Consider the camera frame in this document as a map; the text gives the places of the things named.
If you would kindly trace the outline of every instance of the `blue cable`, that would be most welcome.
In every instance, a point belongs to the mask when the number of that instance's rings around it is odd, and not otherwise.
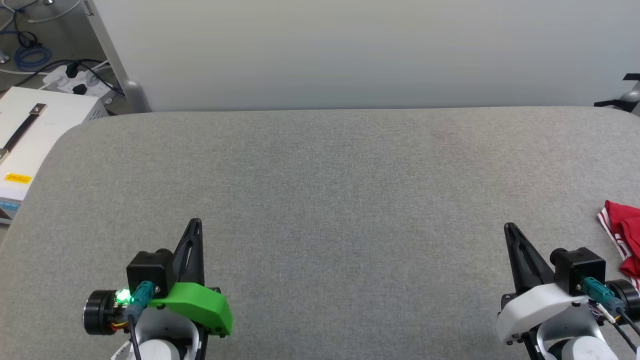
[[[0,35],[5,34],[14,34],[18,35],[16,31],[2,31]],[[31,71],[34,69],[39,69],[42,65],[51,60],[51,50],[47,49],[44,46],[33,46],[33,47],[23,47],[20,46],[13,54],[13,60],[15,61],[16,67],[20,71]]]

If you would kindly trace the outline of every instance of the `white wall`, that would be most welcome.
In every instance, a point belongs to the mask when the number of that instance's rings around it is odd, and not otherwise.
[[[640,72],[637,0],[93,0],[165,110],[587,105]]]

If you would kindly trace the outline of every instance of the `gray tabletop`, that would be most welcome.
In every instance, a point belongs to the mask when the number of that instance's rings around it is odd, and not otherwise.
[[[151,113],[56,144],[0,249],[8,359],[104,359],[91,291],[204,225],[234,333],[208,359],[525,359],[495,337],[502,226],[544,257],[620,258],[595,220],[640,205],[640,121],[598,108]],[[618,355],[631,351],[611,329]]]

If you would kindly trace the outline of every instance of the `black cable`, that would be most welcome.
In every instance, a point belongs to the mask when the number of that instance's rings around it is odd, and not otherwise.
[[[20,29],[18,29],[18,13],[21,12],[21,10],[24,10],[25,8],[37,3],[38,1],[33,1],[32,3],[23,6],[22,8],[19,8],[17,10],[15,10],[13,12],[13,26],[15,27],[15,32],[17,33],[17,37],[18,37],[18,43],[20,44],[20,46],[22,47],[26,47],[26,48],[30,48],[30,47],[34,47],[34,46],[42,46],[41,43],[38,42],[38,37],[30,32],[30,31],[20,31]]]
[[[618,314],[620,314],[620,316],[622,316],[623,319],[625,319],[625,322],[627,324],[629,324],[629,326],[631,326],[631,329],[633,329],[636,334],[640,335],[640,328],[638,327],[638,325],[636,325],[636,323],[631,320],[631,318],[629,317],[629,315],[627,315],[626,312],[624,312],[624,310],[622,310],[622,308],[617,308],[616,311],[618,312]]]
[[[105,85],[106,87],[108,87],[108,88],[112,89],[113,91],[115,91],[115,92],[116,92],[116,94],[119,94],[119,95],[124,96],[124,93],[122,92],[122,90],[120,90],[120,89],[118,89],[118,88],[115,88],[115,87],[113,87],[113,86],[109,85],[109,83],[107,83],[106,81],[104,81],[104,80],[103,80],[103,79],[98,75],[98,73],[97,73],[97,72],[95,72],[91,67],[89,67],[89,66],[87,66],[87,65],[85,65],[85,64],[83,64],[83,63],[81,63],[80,61],[75,61],[75,60],[74,60],[73,62],[74,62],[74,63],[76,63],[76,64],[78,64],[78,65],[80,65],[80,66],[85,67],[87,70],[89,70],[89,72],[91,72],[91,73],[95,76],[95,78],[96,78],[96,79],[98,79],[99,81],[101,81],[102,83],[104,83],[104,85]]]
[[[611,325],[613,325],[613,327],[616,328],[616,330],[620,333],[620,336],[622,336],[622,338],[631,347],[631,350],[633,350],[634,352],[637,352],[636,344],[634,344],[634,342],[631,341],[631,339],[629,338],[629,335],[627,335],[627,333],[620,327],[620,325],[618,325],[616,323],[611,323]]]
[[[19,81],[18,83],[12,85],[11,87],[14,86],[20,86],[24,83],[26,83],[27,81],[35,78],[39,73],[46,71],[48,68],[52,67],[53,65],[61,65],[63,63],[73,63],[73,62],[94,62],[94,63],[101,63],[102,61],[100,60],[94,60],[94,59],[80,59],[80,60],[57,60],[57,61],[53,61],[48,63],[47,65],[44,65],[43,67],[39,68],[38,70],[34,71],[32,75],[27,76],[25,79]],[[11,88],[6,88],[4,90],[0,90],[0,94],[3,94],[7,91],[9,91],[9,89]]]
[[[136,360],[142,360],[140,356],[140,347],[138,346],[138,337],[136,336],[136,324],[133,323],[133,315],[127,317],[127,323],[129,323],[129,331],[131,332],[131,346],[133,346],[133,354],[136,356]]]

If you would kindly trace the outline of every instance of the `floor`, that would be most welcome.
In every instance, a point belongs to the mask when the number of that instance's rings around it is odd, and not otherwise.
[[[55,6],[60,9],[67,9],[72,3],[73,0],[58,0]],[[38,4],[29,7],[28,15],[36,19],[43,19],[49,17],[51,11],[51,7],[44,6],[38,2]],[[5,19],[8,19],[8,15],[5,14],[5,12],[0,12],[0,23],[3,23]],[[84,14],[82,6],[77,6],[74,8],[74,11],[57,21],[30,24],[27,22],[28,19],[28,16],[18,17],[20,30],[33,31],[38,35],[38,41],[43,43],[47,49],[51,50],[52,58],[49,62],[83,58],[96,60],[106,59],[102,52],[102,47]],[[14,35],[3,35],[0,37],[0,49],[11,57],[9,62],[0,64],[0,69],[10,71],[18,70],[14,62],[14,53],[18,46],[17,39]],[[117,83],[115,75],[110,69],[102,71],[100,76],[109,83]],[[0,90],[9,88],[25,78],[25,75],[0,72]],[[44,85],[42,82],[43,78],[43,76],[35,76],[21,86],[26,88],[40,88]],[[116,95],[113,102],[105,106],[105,108],[118,115],[131,112],[127,99],[120,95]]]
[[[0,246],[2,246],[2,242],[7,230],[9,230],[9,227],[7,225],[0,225]]]

